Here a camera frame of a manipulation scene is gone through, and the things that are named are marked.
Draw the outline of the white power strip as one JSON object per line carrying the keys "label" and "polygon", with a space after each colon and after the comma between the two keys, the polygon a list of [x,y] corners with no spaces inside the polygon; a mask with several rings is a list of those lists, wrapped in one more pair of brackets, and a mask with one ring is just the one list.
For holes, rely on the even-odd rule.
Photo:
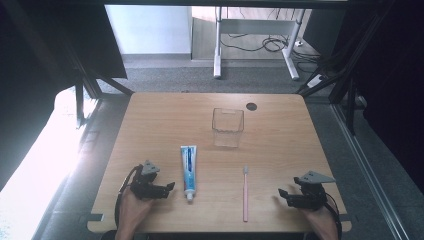
{"label": "white power strip", "polygon": [[326,79],[326,77],[325,76],[323,76],[323,75],[321,75],[321,74],[318,74],[318,75],[316,75],[315,77],[313,77],[308,83],[307,83],[307,87],[308,88],[313,88],[313,87],[315,87],[316,85],[318,85],[319,83],[321,83],[323,80],[325,80]]}

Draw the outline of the white metal desk frame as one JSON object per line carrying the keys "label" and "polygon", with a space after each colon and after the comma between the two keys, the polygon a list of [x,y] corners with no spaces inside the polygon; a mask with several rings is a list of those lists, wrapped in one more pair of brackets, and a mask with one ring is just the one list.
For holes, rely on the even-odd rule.
{"label": "white metal desk frame", "polygon": [[300,31],[305,9],[300,9],[294,20],[252,20],[222,18],[222,8],[215,8],[216,38],[213,62],[213,75],[221,77],[221,35],[222,34],[252,34],[252,35],[282,35],[288,36],[288,44],[281,50],[290,76],[293,80],[299,74],[293,63],[291,54]]}

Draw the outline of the metal floor rail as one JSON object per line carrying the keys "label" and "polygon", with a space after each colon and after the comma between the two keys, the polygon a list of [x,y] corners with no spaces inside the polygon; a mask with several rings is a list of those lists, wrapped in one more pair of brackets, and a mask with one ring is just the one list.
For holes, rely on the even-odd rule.
{"label": "metal floor rail", "polygon": [[349,145],[355,161],[357,162],[362,175],[367,182],[369,189],[383,215],[383,218],[393,235],[394,240],[410,240],[402,221],[396,212],[393,204],[382,188],[373,168],[371,167],[367,156],[365,155],[357,137],[350,132],[345,124],[346,117],[340,106],[331,104],[330,108],[336,118],[336,121]]}

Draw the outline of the black metal stand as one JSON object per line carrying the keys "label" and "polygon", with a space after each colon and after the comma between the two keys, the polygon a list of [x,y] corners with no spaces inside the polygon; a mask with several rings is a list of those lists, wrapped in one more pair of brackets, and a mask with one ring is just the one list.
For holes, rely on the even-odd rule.
{"label": "black metal stand", "polygon": [[64,50],[72,66],[72,74],[75,81],[77,128],[82,127],[86,121],[86,117],[84,115],[84,92],[87,92],[89,97],[94,99],[98,99],[103,94],[97,80],[105,82],[127,96],[131,96],[133,94],[132,90],[117,82],[112,77],[106,77],[94,70],[86,69],[70,43],[64,44]]}
{"label": "black metal stand", "polygon": [[[394,2],[395,0],[354,0],[353,11],[367,12],[366,18],[359,24],[346,45],[319,64],[307,81],[296,91],[296,94],[306,98],[334,84],[328,99],[331,104],[338,104],[347,97],[345,126],[351,134],[355,134],[354,115],[357,93],[354,70]],[[332,72],[333,76],[327,77],[314,87],[307,86],[315,76],[326,70]]]}

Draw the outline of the clear plastic cup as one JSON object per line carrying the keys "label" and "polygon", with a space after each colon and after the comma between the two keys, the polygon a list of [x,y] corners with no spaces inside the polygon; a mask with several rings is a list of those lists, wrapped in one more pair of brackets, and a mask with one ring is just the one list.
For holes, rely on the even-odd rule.
{"label": "clear plastic cup", "polygon": [[244,131],[244,111],[214,108],[212,130],[215,146],[237,148]]}

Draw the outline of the dark curtain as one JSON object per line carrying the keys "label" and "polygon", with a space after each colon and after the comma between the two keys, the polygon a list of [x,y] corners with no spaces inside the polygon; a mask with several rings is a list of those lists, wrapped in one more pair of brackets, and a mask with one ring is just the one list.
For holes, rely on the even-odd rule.
{"label": "dark curtain", "polygon": [[[339,36],[333,55],[353,36],[367,12],[350,7],[315,10],[315,32]],[[424,0],[395,0],[354,70],[365,98],[364,118],[424,193]]]}
{"label": "dark curtain", "polygon": [[0,191],[46,125],[56,95],[75,84],[65,43],[86,69],[127,77],[103,4],[0,0]]}

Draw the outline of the pink toothbrush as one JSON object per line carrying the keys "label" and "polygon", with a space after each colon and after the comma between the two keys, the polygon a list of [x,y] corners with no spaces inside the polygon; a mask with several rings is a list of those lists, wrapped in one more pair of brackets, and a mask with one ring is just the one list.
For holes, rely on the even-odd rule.
{"label": "pink toothbrush", "polygon": [[243,168],[243,222],[248,222],[249,220],[249,207],[248,207],[248,166]]}

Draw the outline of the person's left hand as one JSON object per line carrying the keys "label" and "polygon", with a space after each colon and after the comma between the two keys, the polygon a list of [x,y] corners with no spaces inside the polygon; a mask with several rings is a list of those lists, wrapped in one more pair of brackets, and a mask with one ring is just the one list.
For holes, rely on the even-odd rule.
{"label": "person's left hand", "polygon": [[147,217],[153,204],[153,199],[140,200],[131,190],[126,189],[121,199],[118,230],[127,233],[135,232]]}

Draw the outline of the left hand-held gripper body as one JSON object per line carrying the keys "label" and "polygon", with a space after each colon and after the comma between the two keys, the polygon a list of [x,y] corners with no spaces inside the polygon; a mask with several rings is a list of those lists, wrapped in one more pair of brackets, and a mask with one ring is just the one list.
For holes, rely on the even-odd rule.
{"label": "left hand-held gripper body", "polygon": [[146,160],[136,168],[135,175],[130,184],[130,190],[138,199],[155,199],[158,192],[165,192],[166,186],[157,186],[153,184],[160,169],[151,161]]}

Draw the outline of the blue and white toothpaste tube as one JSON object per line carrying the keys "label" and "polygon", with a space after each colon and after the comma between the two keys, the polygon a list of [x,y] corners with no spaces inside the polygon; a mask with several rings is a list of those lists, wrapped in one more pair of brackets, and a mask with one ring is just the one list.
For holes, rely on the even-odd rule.
{"label": "blue and white toothpaste tube", "polygon": [[184,194],[188,202],[192,202],[196,194],[196,159],[195,145],[180,148],[184,175]]}

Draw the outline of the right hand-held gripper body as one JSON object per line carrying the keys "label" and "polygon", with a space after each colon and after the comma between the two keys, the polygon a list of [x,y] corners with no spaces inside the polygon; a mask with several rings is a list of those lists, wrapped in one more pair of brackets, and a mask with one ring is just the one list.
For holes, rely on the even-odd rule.
{"label": "right hand-held gripper body", "polygon": [[299,177],[301,195],[290,195],[287,204],[290,207],[318,210],[327,202],[323,183],[334,183],[335,179],[318,172],[308,171]]}

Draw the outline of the person's right hand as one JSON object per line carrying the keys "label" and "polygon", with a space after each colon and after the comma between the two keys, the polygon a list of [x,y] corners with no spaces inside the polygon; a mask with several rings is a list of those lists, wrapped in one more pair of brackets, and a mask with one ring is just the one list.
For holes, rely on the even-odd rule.
{"label": "person's right hand", "polygon": [[300,209],[300,212],[307,219],[316,235],[324,232],[338,234],[335,221],[333,220],[332,214],[327,208],[322,207],[316,211]]}

